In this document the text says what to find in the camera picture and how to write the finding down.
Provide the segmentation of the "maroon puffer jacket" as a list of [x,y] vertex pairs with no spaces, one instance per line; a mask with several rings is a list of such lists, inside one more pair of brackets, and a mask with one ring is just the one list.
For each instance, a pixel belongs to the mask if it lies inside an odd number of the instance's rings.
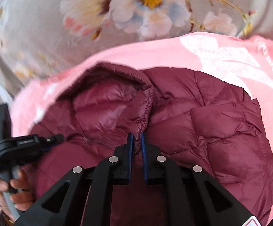
[[77,165],[96,166],[135,137],[132,182],[113,190],[112,225],[163,225],[157,187],[144,183],[141,134],[177,164],[200,165],[266,225],[273,205],[273,154],[259,102],[243,88],[186,68],[135,70],[99,63],[66,89],[32,134],[62,134],[26,165],[34,197]]

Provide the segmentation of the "grey floral bed sheet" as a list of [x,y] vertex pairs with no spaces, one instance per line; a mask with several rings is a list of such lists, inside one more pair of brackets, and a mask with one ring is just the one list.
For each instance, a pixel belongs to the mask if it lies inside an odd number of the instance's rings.
[[29,134],[88,69],[186,68],[259,101],[273,153],[273,0],[1,0],[0,83]]

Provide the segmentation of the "pink blanket white print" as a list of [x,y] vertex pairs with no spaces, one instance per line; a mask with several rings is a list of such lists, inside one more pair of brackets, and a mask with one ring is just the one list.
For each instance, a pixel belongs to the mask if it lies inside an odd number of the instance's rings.
[[26,165],[11,199],[26,211],[72,167],[97,165],[134,134],[132,182],[113,192],[112,225],[162,225],[145,185],[141,134],[182,166],[198,164],[263,225],[273,208],[273,41],[193,33],[115,47],[44,80],[12,107],[13,133],[64,142]]

